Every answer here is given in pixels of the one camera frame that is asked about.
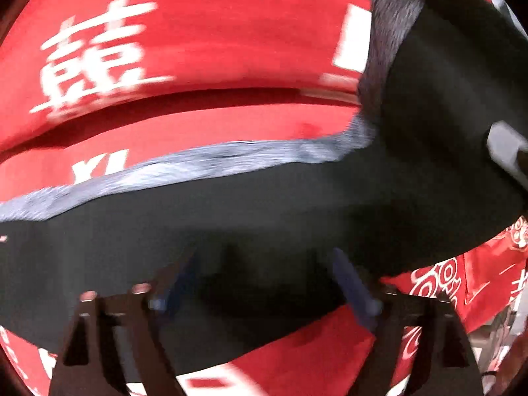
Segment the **red fabric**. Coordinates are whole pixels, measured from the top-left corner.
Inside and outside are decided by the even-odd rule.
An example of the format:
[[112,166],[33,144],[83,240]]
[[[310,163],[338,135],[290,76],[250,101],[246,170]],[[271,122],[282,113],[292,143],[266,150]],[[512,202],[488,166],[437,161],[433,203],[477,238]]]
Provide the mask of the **red fabric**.
[[[83,22],[102,16],[110,10],[108,4],[116,1],[120,0],[31,0],[25,7],[0,47],[0,84],[7,91],[0,96],[0,151],[68,118],[118,102],[210,88],[324,86],[354,91],[353,80],[360,76],[336,66],[333,58],[348,5],[369,9],[369,0],[127,0],[123,5],[128,8],[150,5],[145,9],[149,11],[122,19],[121,26],[139,26],[139,30],[109,43],[91,42],[109,24],[86,26]],[[56,44],[41,49],[67,20],[74,27],[85,25],[68,37],[71,45],[79,43],[79,47],[65,56],[56,54]],[[370,31],[370,26],[363,29]],[[49,102],[45,94],[49,87],[43,87],[40,80],[46,65],[75,58],[80,64],[87,50],[131,43],[136,57],[128,55],[132,62],[126,69],[141,68],[143,79],[165,76],[163,81],[137,85],[133,90],[119,88],[110,94],[92,93],[57,111],[48,107],[30,113]],[[110,55],[104,59],[119,58]],[[63,95],[79,81],[84,82],[83,90],[93,89],[94,81],[85,69],[60,83]],[[123,65],[109,68],[114,80],[124,71]],[[332,79],[325,76],[329,73],[352,81],[328,80]]]
[[[526,272],[525,263],[518,263],[468,301],[464,260],[461,255],[389,281],[402,291],[416,295],[432,296],[444,290],[456,305],[467,331],[471,332],[520,293]],[[0,334],[0,344],[19,375],[35,394],[46,396],[50,379],[44,372],[37,348],[1,328]],[[419,335],[418,328],[409,328],[403,338],[394,384],[408,375]],[[248,393],[248,396],[343,396],[357,376],[372,343],[373,336],[355,322],[348,306],[342,306],[285,338],[233,360],[231,365],[260,389],[259,393]],[[43,359],[45,363],[50,361],[46,353]],[[212,380],[225,382],[232,379],[231,370],[222,369],[221,373],[223,375],[218,376],[215,369],[206,370],[206,376],[200,378],[210,374]],[[181,381],[185,383],[193,378],[193,374],[189,374]],[[191,391],[188,391],[189,396],[194,396]]]
[[[102,42],[99,48],[136,43],[135,59],[133,52],[129,54],[128,75],[162,80],[89,94],[57,110],[46,107],[30,112],[49,99],[40,73],[52,52],[60,50],[56,45],[41,46],[71,16],[75,18],[69,26],[93,20],[106,13],[112,1],[118,0],[31,0],[0,47],[0,83],[7,91],[0,96],[1,201],[46,186],[74,183],[72,167],[94,158],[97,164],[87,177],[221,141],[320,137],[342,131],[358,110],[357,105],[308,99],[292,91],[188,93],[137,100],[172,92],[263,86],[354,93],[361,73],[334,65],[333,60],[348,5],[369,9],[369,0],[128,0],[126,7],[151,3],[148,12],[123,18],[121,25],[143,29],[139,27],[141,31],[132,38],[114,38],[110,45]],[[63,40],[64,46],[83,43],[66,56],[51,58],[52,68],[84,58],[86,49],[94,49],[90,41],[103,37],[107,29],[111,26],[101,23],[79,30],[69,43]],[[91,69],[89,74],[83,65],[82,73],[61,82],[63,92],[79,88],[80,81],[83,90],[94,88]],[[110,67],[107,74],[116,80],[126,70],[119,65]],[[116,106],[129,101],[135,102]],[[110,156],[121,151],[126,151],[119,155],[121,168],[110,168]],[[510,302],[525,281],[525,248],[514,247],[504,236],[479,249],[391,281],[416,295],[446,291],[467,330],[473,330]],[[493,266],[486,262],[489,254],[494,257]],[[42,351],[39,355],[36,347],[2,328],[0,336],[0,345],[27,386],[35,395],[46,396],[51,357]],[[407,332],[394,383],[408,374],[418,336],[417,329]],[[181,380],[189,387],[189,396],[198,395],[193,392],[206,384],[213,391],[213,383],[221,383],[219,389],[246,386],[250,390],[242,394],[248,396],[343,396],[372,340],[343,306],[229,365]]]

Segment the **black fabric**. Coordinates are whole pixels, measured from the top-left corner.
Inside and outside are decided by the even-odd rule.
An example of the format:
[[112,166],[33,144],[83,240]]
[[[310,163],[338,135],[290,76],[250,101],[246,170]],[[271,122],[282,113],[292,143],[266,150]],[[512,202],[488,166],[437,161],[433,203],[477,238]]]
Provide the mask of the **black fabric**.
[[368,148],[340,162],[103,197],[46,222],[0,223],[0,323],[57,352],[81,292],[125,292],[193,242],[196,288],[162,330],[176,372],[186,373],[342,304],[324,266],[333,247],[381,276],[478,246],[525,209],[483,143],[497,120],[528,136],[526,46],[485,2],[426,0],[389,72]]

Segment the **white chinese character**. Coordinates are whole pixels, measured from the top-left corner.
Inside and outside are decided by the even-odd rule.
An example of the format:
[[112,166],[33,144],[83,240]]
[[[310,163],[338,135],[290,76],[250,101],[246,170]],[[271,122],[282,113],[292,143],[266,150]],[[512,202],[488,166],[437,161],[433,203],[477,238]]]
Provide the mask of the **white chinese character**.
[[516,288],[514,288],[510,292],[510,303],[516,299],[516,297],[524,290],[524,286],[526,285],[526,280],[528,280],[528,273],[523,269],[521,270],[521,277],[518,280],[515,280],[512,282],[512,285],[516,285]]
[[[74,17],[65,20],[60,31],[65,31],[73,25]],[[57,43],[57,49],[48,56],[48,64],[40,71],[40,83],[42,91],[49,98],[49,103],[56,110],[60,109],[65,102],[74,103],[81,96],[84,89],[84,80],[79,80],[68,88],[66,93],[60,87],[60,84],[68,80],[72,80],[81,74],[81,59],[72,58],[62,63],[54,64],[54,61],[71,54],[83,46],[83,41],[77,40],[70,42],[70,36],[66,36],[63,40]]]
[[[110,47],[103,47],[102,44],[141,33],[145,29],[144,25],[125,26],[124,19],[145,14],[157,8],[154,2],[132,6],[127,6],[127,2],[128,0],[112,1],[106,13],[76,25],[73,23],[75,18],[72,16],[62,23],[57,35],[41,46],[42,50],[46,50],[56,45],[56,50],[49,55],[47,64],[41,70],[42,91],[49,101],[37,105],[30,110],[30,113],[50,107],[58,111],[65,106],[77,104],[82,97],[87,95],[96,94],[104,97],[117,89],[130,91],[141,84],[173,79],[172,76],[145,78],[145,71],[141,67],[124,70],[118,80],[110,75],[110,68],[140,62],[144,51],[138,43],[125,43]],[[90,40],[92,46],[86,49],[82,56],[56,63],[59,58],[68,56],[83,47],[82,40],[70,41],[73,34],[99,25],[105,25],[105,31]],[[93,87],[86,88],[85,79],[77,80],[66,90],[61,86],[64,82],[74,80],[80,75],[84,75],[92,82]]]

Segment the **gray fur trim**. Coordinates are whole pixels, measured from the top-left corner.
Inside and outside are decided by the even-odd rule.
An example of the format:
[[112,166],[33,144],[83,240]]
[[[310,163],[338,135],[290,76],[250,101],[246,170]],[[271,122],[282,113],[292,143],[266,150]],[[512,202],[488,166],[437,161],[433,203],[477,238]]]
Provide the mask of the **gray fur trim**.
[[425,0],[372,0],[369,56],[358,86],[363,114],[379,118],[389,69]]
[[346,131],[316,140],[236,141],[168,154],[75,186],[48,187],[0,204],[0,222],[46,220],[92,199],[276,165],[341,160],[367,147],[374,130],[360,116]]

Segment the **blue object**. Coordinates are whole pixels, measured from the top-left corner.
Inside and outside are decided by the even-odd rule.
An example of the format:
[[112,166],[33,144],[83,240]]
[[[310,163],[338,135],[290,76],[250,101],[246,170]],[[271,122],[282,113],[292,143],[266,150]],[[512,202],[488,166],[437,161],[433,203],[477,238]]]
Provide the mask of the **blue object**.
[[165,290],[157,291],[148,306],[158,314],[158,321],[163,325],[172,319],[179,310],[184,295],[195,287],[198,270],[198,258],[196,254],[184,256],[177,262],[178,272],[172,276],[172,283]]
[[353,264],[339,248],[335,248],[332,252],[332,275],[341,287],[357,322],[374,332],[378,322],[377,317],[381,313],[383,304],[370,294]]

